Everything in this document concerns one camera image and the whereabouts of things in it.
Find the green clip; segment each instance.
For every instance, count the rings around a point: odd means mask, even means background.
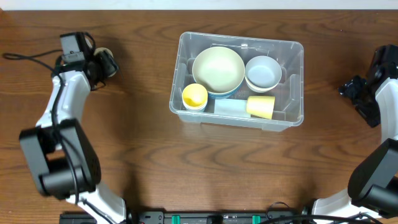
[[[180,224],[180,216],[179,215],[172,216],[172,224]]]
[[[253,215],[253,224],[259,224],[261,222],[261,217],[259,215]]]

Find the gray storage box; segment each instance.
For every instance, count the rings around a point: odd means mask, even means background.
[[[249,96],[275,96],[272,119],[214,114],[215,100],[211,98],[208,99],[204,112],[185,109],[182,103],[182,91],[187,85],[195,82],[192,76],[193,61],[200,52],[215,46],[234,50],[242,57],[245,65],[250,59],[260,55],[278,61],[282,68],[282,79],[274,89],[265,93],[256,93],[250,90],[243,80],[240,89],[229,97],[229,99],[246,100]],[[181,35],[178,46],[170,110],[182,121],[191,123],[227,124],[268,131],[283,131],[291,126],[298,126],[304,120],[303,60],[304,48],[298,42],[185,32]]]

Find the wood grain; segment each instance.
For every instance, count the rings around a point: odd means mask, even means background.
[[[59,49],[58,36],[76,30],[113,51],[124,78],[90,94],[82,126],[103,180],[132,208],[299,207],[344,189],[379,145],[380,127],[369,128],[336,89],[365,73],[376,47],[398,44],[396,11],[16,11],[0,18],[0,52]],[[271,133],[182,123],[168,105],[185,31],[302,43],[303,124]],[[58,223],[62,211],[79,210],[37,193],[18,142],[51,90],[45,68],[0,59],[0,223]]]

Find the white bowl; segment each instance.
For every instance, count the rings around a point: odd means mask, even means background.
[[[240,86],[244,69],[243,60],[235,51],[226,47],[211,47],[195,59],[192,74],[209,95],[225,96]]]
[[[273,58],[257,56],[246,64],[244,77],[251,90],[264,93],[278,85],[282,78],[282,69]]]

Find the plastic bin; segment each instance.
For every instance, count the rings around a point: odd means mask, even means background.
[[[195,82],[192,76],[193,61],[200,52],[215,46],[234,50],[242,57],[245,64],[260,55],[278,61],[282,68],[282,79],[274,89],[265,93],[256,93],[250,90],[243,80],[240,89],[229,97],[229,99],[246,100],[249,96],[275,96],[272,119],[214,114],[215,100],[210,98],[204,112],[185,109],[182,103],[182,91],[187,85]],[[170,110],[182,121],[191,123],[227,124],[268,131],[283,131],[291,126],[298,126],[304,120],[303,60],[304,49],[298,42],[185,32],[181,35],[178,46],[169,102]]]

